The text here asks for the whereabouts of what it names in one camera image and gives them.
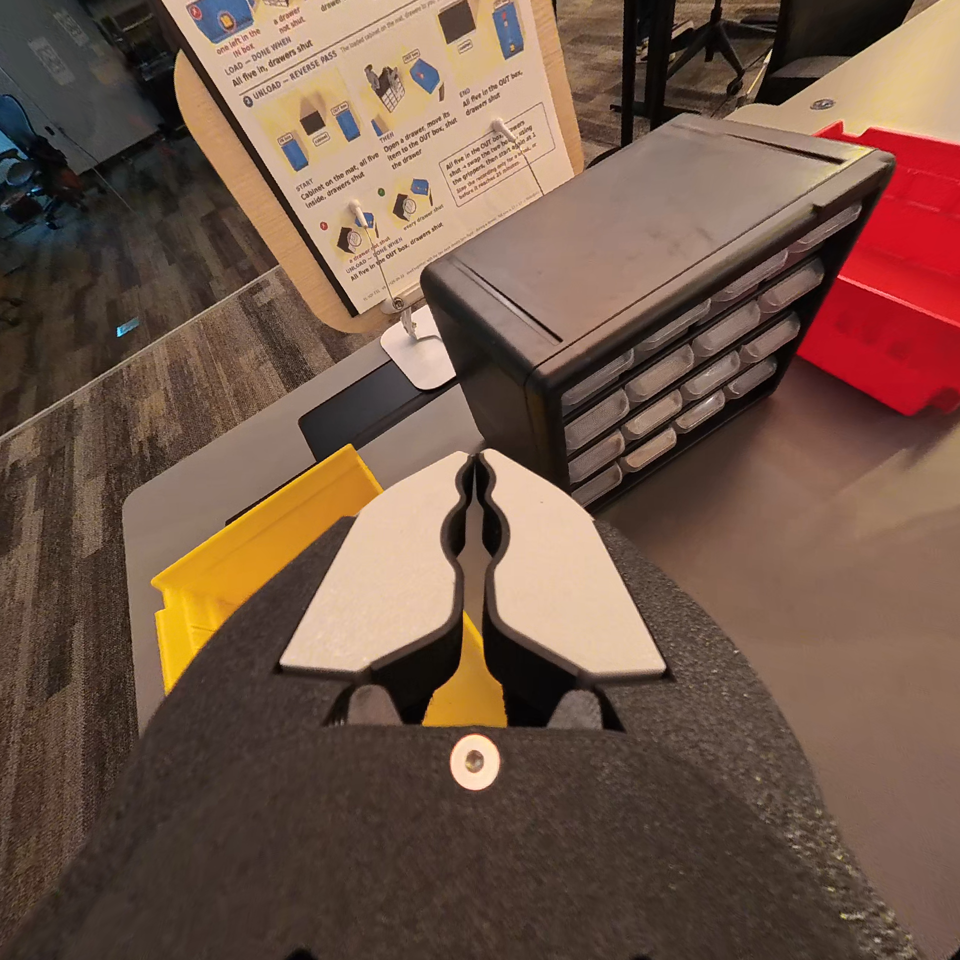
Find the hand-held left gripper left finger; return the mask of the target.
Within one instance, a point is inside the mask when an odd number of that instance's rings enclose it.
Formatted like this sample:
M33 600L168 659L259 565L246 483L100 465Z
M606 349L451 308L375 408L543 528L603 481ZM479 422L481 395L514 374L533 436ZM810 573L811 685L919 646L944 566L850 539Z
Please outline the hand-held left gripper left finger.
M448 684L481 699L481 634L465 611L460 554L474 454L457 450L399 480L350 519L342 541L290 622L279 673L339 683L322 725L350 723L368 690L387 723L426 720Z

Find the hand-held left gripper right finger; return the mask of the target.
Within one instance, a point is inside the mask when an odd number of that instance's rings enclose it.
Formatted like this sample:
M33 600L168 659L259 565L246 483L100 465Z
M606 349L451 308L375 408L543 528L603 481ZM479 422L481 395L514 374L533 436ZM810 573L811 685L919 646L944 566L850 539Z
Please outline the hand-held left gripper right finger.
M546 727L570 694L618 726L608 688L664 680L668 665L592 515L494 449L477 456L489 556L482 636L511 727Z

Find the yellow plastic bin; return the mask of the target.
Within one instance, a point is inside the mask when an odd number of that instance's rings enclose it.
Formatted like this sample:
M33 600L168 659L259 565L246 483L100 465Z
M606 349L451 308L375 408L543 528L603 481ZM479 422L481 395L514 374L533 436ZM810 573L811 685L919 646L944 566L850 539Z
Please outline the yellow plastic bin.
M310 467L184 557L156 574L163 598L154 616L164 694L169 695L202 648L247 601L309 546L384 490L347 445ZM503 728L500 684L487 669L481 636L481 699L435 694L428 726Z

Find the set of clear drawers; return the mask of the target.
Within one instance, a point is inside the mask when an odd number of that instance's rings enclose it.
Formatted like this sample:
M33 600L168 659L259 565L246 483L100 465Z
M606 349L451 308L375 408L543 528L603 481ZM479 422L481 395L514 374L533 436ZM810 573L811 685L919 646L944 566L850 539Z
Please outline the set of clear drawers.
M862 211L861 202L843 208L568 388L570 496L585 508L608 498L774 378L831 277L824 248Z

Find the black drawer cabinet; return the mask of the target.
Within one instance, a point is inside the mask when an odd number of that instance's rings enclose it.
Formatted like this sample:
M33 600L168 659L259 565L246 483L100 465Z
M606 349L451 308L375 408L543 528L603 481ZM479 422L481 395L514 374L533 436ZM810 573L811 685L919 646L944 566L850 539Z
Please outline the black drawer cabinet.
M485 447L570 495L562 394L817 225L830 273L776 375L586 509L598 512L770 397L896 169L839 140L679 117L462 243L421 288Z

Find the red plastic bin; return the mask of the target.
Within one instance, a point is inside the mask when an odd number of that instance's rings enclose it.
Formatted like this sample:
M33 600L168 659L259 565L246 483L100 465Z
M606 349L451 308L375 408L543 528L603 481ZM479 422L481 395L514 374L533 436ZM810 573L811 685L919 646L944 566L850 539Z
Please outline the red plastic bin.
M891 182L798 355L905 416L959 406L959 146L843 122L818 136L892 154Z

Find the black mat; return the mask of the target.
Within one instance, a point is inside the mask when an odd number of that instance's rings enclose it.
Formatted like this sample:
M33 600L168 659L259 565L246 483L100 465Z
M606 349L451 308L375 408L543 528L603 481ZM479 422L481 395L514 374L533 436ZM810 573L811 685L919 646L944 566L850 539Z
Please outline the black mat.
M456 379L432 390L413 386L387 361L303 414L298 428L318 464L352 446L384 488L485 442Z

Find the metal stand base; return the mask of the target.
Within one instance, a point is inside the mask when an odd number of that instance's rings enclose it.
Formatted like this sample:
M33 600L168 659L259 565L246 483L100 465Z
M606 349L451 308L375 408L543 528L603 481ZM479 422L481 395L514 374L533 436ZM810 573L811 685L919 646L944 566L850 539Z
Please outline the metal stand base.
M421 392L438 390L456 378L454 366L428 306L410 307L387 328L380 347Z

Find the printed instruction poster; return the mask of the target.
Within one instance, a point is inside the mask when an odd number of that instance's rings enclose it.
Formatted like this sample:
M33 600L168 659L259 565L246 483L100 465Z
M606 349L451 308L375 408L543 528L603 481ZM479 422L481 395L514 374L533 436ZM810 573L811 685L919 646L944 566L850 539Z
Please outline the printed instruction poster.
M155 7L356 317L574 176L531 3Z

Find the wooden poster board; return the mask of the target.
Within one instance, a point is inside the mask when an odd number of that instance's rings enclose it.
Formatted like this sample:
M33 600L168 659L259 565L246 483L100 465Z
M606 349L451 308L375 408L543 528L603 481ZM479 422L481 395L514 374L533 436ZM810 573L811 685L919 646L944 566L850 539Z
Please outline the wooden poster board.
M584 152L554 8L549 1L533 1L531 6L558 126L573 173L579 175L585 169ZM384 314L378 306L356 317L350 315L186 49L176 56L174 88L186 126L199 149L317 322L349 334L381 332L396 322L398 315Z

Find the blue office chair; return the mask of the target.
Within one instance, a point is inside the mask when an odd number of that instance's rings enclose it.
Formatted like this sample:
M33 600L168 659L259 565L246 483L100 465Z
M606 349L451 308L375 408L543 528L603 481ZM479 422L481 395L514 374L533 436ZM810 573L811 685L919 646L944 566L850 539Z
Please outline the blue office chair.
M2 209L18 224L41 216L50 231L62 228L63 206L86 213L85 187L66 156L33 127L24 107L11 94L1 96L1 132L13 145L2 152L11 161L3 174L9 196Z

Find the black office chair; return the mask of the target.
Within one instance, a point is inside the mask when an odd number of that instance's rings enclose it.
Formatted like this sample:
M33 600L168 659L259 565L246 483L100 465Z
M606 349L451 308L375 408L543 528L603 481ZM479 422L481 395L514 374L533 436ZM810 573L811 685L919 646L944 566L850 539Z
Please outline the black office chair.
M887 36L911 1L781 1L755 101L781 105Z

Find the black table leg frame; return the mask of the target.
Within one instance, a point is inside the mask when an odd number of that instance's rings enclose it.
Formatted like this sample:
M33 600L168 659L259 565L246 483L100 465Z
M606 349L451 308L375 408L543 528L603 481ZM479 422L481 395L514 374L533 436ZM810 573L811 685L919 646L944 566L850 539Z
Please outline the black table leg frame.
M624 1L622 3L621 97L611 109L620 114L619 147L626 148L634 141L634 122L637 117L649 122L650 130L681 114L666 104L666 86L669 55L674 27L674 1ZM638 49L640 44L640 15L648 18L648 53L645 68L644 99L635 98Z

